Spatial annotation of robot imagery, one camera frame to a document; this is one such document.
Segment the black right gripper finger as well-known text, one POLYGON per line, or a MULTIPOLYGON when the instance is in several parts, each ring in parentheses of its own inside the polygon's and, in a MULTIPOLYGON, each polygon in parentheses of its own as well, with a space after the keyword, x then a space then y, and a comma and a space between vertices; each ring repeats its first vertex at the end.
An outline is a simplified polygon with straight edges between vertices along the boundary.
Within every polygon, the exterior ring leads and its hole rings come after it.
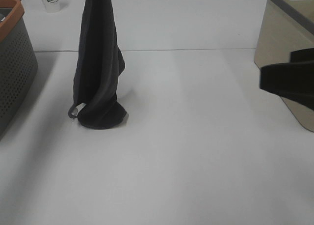
POLYGON ((314 48, 301 49, 290 53, 290 62, 306 62, 314 60, 314 48))
POLYGON ((312 61, 271 64, 260 70, 260 89, 299 104, 314 102, 312 61))

